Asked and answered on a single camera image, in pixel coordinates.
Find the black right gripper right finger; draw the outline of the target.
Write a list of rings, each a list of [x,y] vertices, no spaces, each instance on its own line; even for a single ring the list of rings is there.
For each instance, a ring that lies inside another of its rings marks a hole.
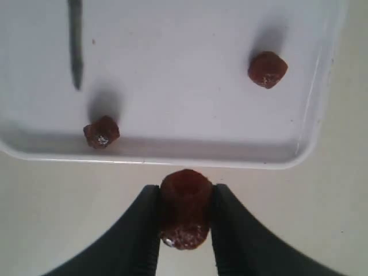
[[[212,195],[211,236],[218,275],[327,275],[328,269],[262,225],[225,184]]]

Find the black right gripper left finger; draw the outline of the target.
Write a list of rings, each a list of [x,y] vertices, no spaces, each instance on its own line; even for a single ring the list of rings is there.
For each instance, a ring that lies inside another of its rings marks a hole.
[[[98,240],[47,275],[155,275],[159,187],[146,185]]]

